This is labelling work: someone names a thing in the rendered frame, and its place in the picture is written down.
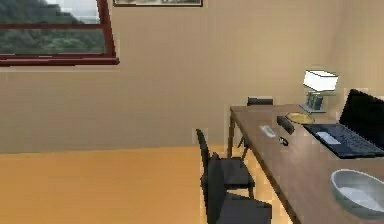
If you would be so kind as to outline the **black chair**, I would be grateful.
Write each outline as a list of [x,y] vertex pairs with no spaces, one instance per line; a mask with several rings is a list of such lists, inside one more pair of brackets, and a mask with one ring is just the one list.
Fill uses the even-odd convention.
[[229,193],[217,153],[208,163],[202,181],[208,224],[272,224],[272,205]]
[[[256,98],[256,97],[248,97],[247,98],[247,105],[248,106],[254,106],[254,105],[272,105],[273,99],[272,98]],[[245,137],[242,137],[238,146],[243,145],[245,149],[248,149],[248,143],[245,140]]]
[[[196,130],[204,171],[207,171],[212,158],[204,133]],[[220,158],[220,165],[224,172],[224,182],[227,190],[247,189],[250,198],[254,197],[255,181],[247,166],[240,157]]]

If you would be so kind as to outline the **yellow plate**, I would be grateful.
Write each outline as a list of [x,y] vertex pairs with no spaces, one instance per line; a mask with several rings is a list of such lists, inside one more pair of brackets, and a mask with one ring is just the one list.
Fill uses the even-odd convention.
[[297,124],[313,124],[315,122],[312,116],[301,112],[290,112],[286,115],[286,118]]

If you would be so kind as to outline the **red framed window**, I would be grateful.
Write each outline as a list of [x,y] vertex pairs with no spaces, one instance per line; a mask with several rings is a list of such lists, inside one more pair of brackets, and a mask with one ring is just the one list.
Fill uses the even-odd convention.
[[116,65],[108,0],[0,0],[0,66]]

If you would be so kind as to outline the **black laptop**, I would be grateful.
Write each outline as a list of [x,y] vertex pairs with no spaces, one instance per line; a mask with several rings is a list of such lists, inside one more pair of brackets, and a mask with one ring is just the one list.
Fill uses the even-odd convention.
[[384,157],[384,101],[362,91],[349,91],[337,123],[304,128],[338,158]]

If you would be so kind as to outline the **dark framed wall picture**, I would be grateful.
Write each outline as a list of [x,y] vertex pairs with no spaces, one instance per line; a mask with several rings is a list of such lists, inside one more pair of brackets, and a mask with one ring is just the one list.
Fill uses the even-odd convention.
[[113,0],[115,7],[203,7],[204,0]]

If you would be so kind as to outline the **brown wooden table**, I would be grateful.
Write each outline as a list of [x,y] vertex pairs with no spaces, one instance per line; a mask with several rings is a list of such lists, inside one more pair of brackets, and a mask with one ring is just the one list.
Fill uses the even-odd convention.
[[[345,210],[334,198],[330,175],[339,169],[362,171],[384,180],[384,158],[340,159],[307,130],[296,124],[292,135],[276,121],[299,112],[296,104],[232,106],[229,134],[241,130],[258,163],[293,224],[384,224],[384,219],[363,219]],[[269,125],[270,138],[260,127]],[[289,145],[280,144],[279,137]]]

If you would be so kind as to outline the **black remote control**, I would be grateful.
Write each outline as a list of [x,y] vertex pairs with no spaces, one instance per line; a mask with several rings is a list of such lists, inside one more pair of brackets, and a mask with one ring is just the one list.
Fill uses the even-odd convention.
[[295,131],[294,126],[285,116],[278,116],[277,124],[286,130],[290,135],[292,135]]

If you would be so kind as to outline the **grey bowl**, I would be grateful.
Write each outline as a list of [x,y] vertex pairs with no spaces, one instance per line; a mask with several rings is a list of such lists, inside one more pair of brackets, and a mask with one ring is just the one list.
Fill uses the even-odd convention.
[[384,181],[367,173],[339,169],[330,175],[335,200],[363,219],[384,219]]

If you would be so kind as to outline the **small grey flat object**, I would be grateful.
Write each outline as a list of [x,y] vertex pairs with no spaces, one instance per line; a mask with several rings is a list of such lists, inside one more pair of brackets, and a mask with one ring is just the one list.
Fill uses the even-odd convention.
[[276,136],[276,134],[274,133],[274,131],[269,125],[261,126],[260,129],[265,135],[267,135],[270,138],[274,138]]

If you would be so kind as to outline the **white shade table lamp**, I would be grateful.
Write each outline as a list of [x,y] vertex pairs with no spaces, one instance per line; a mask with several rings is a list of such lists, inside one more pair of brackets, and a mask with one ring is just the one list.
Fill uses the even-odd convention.
[[323,97],[336,89],[339,76],[324,70],[306,70],[303,85],[308,89],[306,102],[301,104],[308,113],[324,113]]

